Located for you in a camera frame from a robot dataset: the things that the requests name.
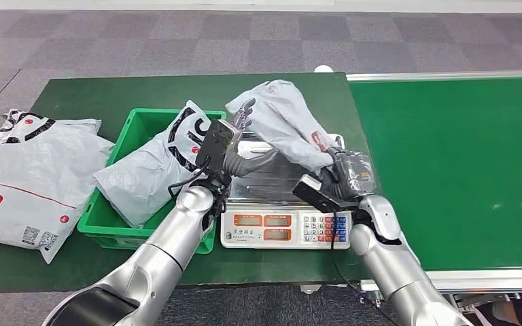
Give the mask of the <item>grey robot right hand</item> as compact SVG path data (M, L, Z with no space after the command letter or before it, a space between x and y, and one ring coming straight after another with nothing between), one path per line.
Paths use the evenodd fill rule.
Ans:
M326 153L333 163L321 169L322 190L345 201L375 193L377 184L368 155L341 147L329 147Z

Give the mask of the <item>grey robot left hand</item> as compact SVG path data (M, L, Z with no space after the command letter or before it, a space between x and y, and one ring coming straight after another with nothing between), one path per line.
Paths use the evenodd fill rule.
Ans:
M244 177L249 173L257 171L263 166L270 164L279 154L279 150L275 148L255 158L244 158L238 153L242 134L246 127L251 124L248 116L252 114L255 103L256 100L254 98L245 101L234 114L233 121L227 124L227 128L232 132L232 137L224 154L223 171L232 177Z

